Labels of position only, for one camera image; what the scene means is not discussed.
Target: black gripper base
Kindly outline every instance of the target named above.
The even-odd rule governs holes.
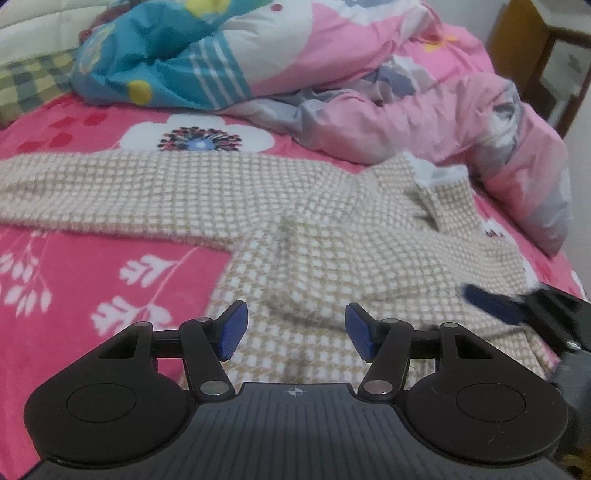
[[[411,435],[387,404],[346,384],[245,384],[199,407],[185,431],[136,463],[81,470],[45,460],[27,480],[567,480],[548,459],[488,468],[455,462]]]

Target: gray fabric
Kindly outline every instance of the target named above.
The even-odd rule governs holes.
[[[489,129],[484,133],[470,162],[470,173],[479,181],[497,175],[509,163],[519,143],[523,107],[513,82],[506,83],[506,102],[492,109]]]

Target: crumpled blanket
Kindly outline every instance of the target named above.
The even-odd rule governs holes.
[[[465,163],[554,255],[571,219],[564,143],[508,80],[435,82],[398,54],[417,38],[445,41],[419,0],[151,0],[98,27],[72,82],[92,103],[245,116],[356,163]]]
[[[367,364],[344,328],[357,301],[417,328],[459,322],[534,372],[539,339],[466,304],[463,283],[527,291],[517,248],[482,229],[464,166],[401,154],[359,174],[262,154],[21,155],[0,163],[0,222],[173,238],[232,259],[208,313],[235,299],[250,324],[232,381],[347,381]],[[432,364],[413,364],[411,382]]]

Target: circular pad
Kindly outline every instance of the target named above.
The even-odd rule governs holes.
[[[418,435],[478,463],[523,462],[550,452],[568,419],[560,393],[525,369],[473,362],[442,369],[408,391],[404,408]]]
[[[468,385],[458,392],[456,402],[462,412],[481,421],[512,420],[525,409],[523,395],[497,383]]]
[[[77,419],[91,423],[114,421],[127,415],[135,407],[133,390],[114,383],[87,385],[68,398],[70,413]]]

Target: pink bedsheet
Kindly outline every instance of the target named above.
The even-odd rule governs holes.
[[[199,138],[217,148],[312,158],[349,171],[363,168],[244,121],[126,105],[92,107],[72,95],[0,134],[0,158],[35,151],[182,148],[190,142],[198,148]],[[489,234],[507,236],[519,246],[532,284],[539,280],[584,295],[563,253],[548,260],[492,203],[476,193],[475,200]],[[35,387],[132,322],[149,320],[156,329],[168,329],[203,314],[229,258],[170,242],[0,228],[0,473],[18,478],[37,460],[22,422]],[[182,375],[179,361],[162,361],[159,367],[176,380]]]

